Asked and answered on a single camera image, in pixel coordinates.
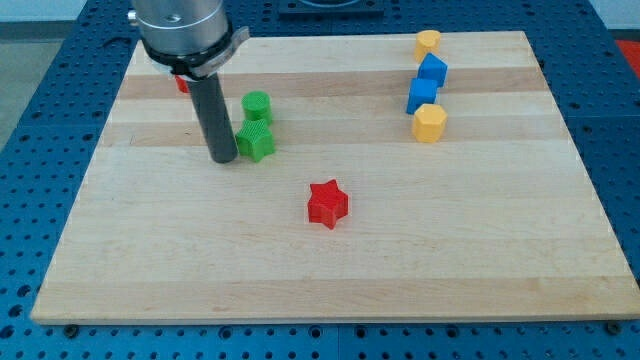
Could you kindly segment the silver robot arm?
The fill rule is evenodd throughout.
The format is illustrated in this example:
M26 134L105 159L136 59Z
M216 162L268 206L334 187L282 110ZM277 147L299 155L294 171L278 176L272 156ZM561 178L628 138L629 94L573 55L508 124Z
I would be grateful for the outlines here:
M133 0L129 22L148 56L167 72L201 81L215 74L250 38L235 28L223 0Z

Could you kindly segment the red block behind arm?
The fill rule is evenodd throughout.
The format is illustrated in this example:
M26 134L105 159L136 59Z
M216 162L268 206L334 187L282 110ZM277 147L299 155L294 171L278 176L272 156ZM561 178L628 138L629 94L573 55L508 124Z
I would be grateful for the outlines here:
M185 93L185 94L189 93L189 88L188 88L187 82L183 78L181 78L179 76L175 76L175 82L176 82L177 88L178 88L178 90L180 92Z

